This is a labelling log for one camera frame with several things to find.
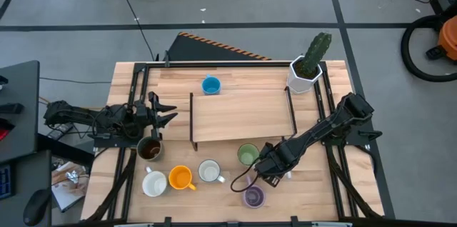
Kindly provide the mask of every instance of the gray concrete floor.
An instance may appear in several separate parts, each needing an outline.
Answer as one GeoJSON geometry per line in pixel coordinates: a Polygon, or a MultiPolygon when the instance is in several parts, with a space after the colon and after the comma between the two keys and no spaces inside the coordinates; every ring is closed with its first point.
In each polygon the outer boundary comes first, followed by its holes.
{"type": "MultiPolygon", "coordinates": [[[[331,0],[130,0],[142,24],[336,23],[331,0]]],[[[432,14],[413,0],[339,0],[346,23],[406,23],[432,14]]],[[[75,26],[135,24],[125,0],[12,0],[2,26],[75,26]]],[[[333,34],[326,59],[345,59],[335,29],[173,29],[146,30],[154,53],[163,54],[180,31],[270,57],[294,59],[320,31],[333,34]]],[[[403,67],[399,44],[403,29],[349,29],[348,35],[363,90],[375,108],[373,125],[397,218],[457,222],[457,83],[418,80],[403,67]]],[[[431,73],[450,73],[447,62],[428,62],[424,52],[436,35],[420,30],[413,36],[415,61],[431,73]]],[[[0,31],[0,66],[37,59],[41,75],[80,81],[109,81],[117,61],[147,61],[149,52],[139,31],[0,31]]],[[[80,106],[103,106],[108,84],[40,81],[40,95],[80,106]]],[[[40,107],[40,116],[45,108],[40,107]]],[[[39,131],[49,130],[40,125],[39,131]]],[[[85,141],[66,137],[76,145],[85,141]]],[[[81,207],[54,213],[54,223],[75,221],[81,207]]]]}

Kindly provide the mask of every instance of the keyboard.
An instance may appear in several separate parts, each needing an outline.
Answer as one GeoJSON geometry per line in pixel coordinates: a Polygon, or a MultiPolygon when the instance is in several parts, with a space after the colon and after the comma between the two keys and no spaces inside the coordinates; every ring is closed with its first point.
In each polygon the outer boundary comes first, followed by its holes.
{"type": "Polygon", "coordinates": [[[0,166],[0,199],[13,196],[11,167],[9,164],[0,166]]]}

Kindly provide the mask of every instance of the computer mouse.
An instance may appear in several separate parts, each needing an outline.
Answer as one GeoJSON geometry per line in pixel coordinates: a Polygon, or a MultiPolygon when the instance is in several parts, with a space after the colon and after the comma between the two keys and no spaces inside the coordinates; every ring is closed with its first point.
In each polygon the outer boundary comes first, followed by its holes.
{"type": "Polygon", "coordinates": [[[51,199],[51,189],[41,189],[35,191],[35,193],[30,197],[29,202],[24,209],[24,223],[27,226],[35,226],[44,217],[46,212],[46,206],[48,205],[49,200],[51,199]]]}

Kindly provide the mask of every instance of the orange mug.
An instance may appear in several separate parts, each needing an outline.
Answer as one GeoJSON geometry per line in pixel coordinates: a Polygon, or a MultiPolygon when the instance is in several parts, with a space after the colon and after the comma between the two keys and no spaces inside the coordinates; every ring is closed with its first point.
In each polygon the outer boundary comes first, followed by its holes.
{"type": "Polygon", "coordinates": [[[175,189],[191,188],[194,191],[197,189],[192,184],[192,172],[187,166],[175,166],[171,169],[169,182],[170,186],[175,189]]]}

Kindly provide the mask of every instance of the white cup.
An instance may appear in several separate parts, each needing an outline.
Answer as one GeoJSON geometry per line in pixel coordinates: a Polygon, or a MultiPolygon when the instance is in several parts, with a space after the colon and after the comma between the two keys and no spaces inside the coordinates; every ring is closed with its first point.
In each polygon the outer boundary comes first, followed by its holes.
{"type": "Polygon", "coordinates": [[[150,197],[157,197],[163,194],[168,186],[165,174],[159,171],[152,171],[146,167],[148,175],[143,179],[143,192],[150,197]]]}
{"type": "Polygon", "coordinates": [[[219,164],[211,159],[207,159],[200,163],[199,176],[202,181],[213,182],[220,181],[225,182],[226,179],[221,176],[221,167],[219,164]]]}

